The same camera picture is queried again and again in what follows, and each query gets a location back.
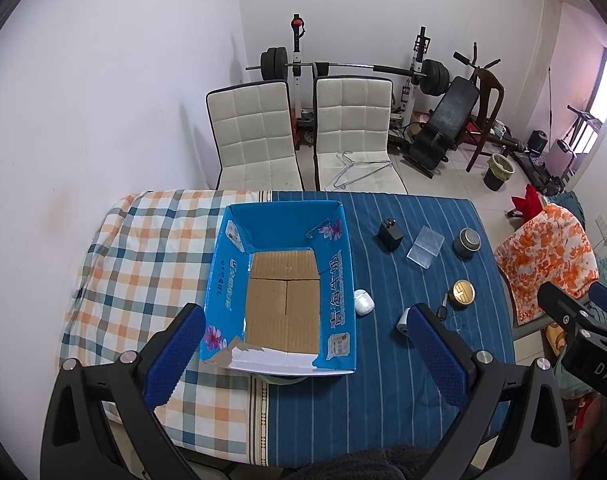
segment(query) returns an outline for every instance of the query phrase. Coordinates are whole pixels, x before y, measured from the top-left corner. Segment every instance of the gold tin lid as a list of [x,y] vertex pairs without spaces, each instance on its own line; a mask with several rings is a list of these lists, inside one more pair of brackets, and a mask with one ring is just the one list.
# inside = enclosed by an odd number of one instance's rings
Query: gold tin lid
[[468,306],[474,301],[474,286],[468,280],[457,280],[450,294],[457,303]]

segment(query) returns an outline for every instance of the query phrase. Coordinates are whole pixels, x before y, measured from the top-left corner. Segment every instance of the trash can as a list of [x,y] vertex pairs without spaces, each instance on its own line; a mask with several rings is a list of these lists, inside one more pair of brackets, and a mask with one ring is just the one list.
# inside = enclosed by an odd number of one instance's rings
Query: trash can
[[488,171],[483,178],[483,182],[493,191],[498,191],[503,183],[515,173],[515,167],[509,160],[499,153],[494,153],[488,161]]

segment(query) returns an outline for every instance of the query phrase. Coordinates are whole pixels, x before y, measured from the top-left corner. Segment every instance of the blue striped bedsheet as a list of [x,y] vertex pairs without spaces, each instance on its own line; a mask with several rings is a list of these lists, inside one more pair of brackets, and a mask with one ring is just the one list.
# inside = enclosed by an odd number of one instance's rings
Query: blue striped bedsheet
[[[271,385],[268,406],[268,465],[300,467],[376,447],[435,447],[457,414],[445,403],[417,351],[395,326],[404,308],[427,303],[433,311],[459,279],[475,286],[472,306],[449,307],[445,325],[473,350],[490,351],[514,363],[508,306],[487,235],[468,200],[352,192],[274,192],[274,201],[338,200],[343,203],[353,260],[355,289],[367,290],[375,310],[357,319],[357,371],[349,376]],[[394,218],[404,232],[393,253],[376,233]],[[422,226],[445,237],[429,269],[406,258]],[[464,227],[480,235],[480,252],[469,262],[452,250]],[[489,434],[499,432],[507,406],[495,412]]]

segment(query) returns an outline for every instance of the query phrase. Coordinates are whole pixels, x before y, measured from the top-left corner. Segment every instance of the floral cloth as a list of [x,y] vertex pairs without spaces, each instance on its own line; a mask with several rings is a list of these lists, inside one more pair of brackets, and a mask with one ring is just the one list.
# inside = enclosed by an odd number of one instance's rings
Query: floral cloth
[[570,211],[556,204],[507,238],[495,250],[495,259],[510,285],[519,325],[543,314],[537,304],[542,283],[551,281],[580,298],[599,278],[586,232]]

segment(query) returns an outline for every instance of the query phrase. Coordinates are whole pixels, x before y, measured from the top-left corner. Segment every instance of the wooden chair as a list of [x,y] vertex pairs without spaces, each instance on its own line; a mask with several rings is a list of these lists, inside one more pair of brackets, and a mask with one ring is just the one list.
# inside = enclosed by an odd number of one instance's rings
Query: wooden chair
[[[467,137],[472,139],[472,143],[477,145],[477,148],[474,150],[472,154],[472,158],[468,163],[468,167],[465,169],[468,173],[474,166],[477,157],[480,155],[492,156],[492,153],[484,152],[483,147],[486,144],[488,138],[492,138],[493,142],[500,142],[501,139],[494,134],[491,134],[492,125],[495,123],[495,119],[497,118],[497,114],[499,113],[499,108],[501,108],[501,104],[503,103],[504,98],[504,88],[499,80],[495,77],[495,75],[486,68],[475,68],[474,75],[479,78],[479,114],[477,115],[477,119],[475,120],[475,125],[481,132],[480,134],[473,134],[472,132],[467,132]],[[490,104],[490,93],[495,89],[499,92],[497,97],[497,102],[495,103],[495,107],[488,117],[488,105]]]

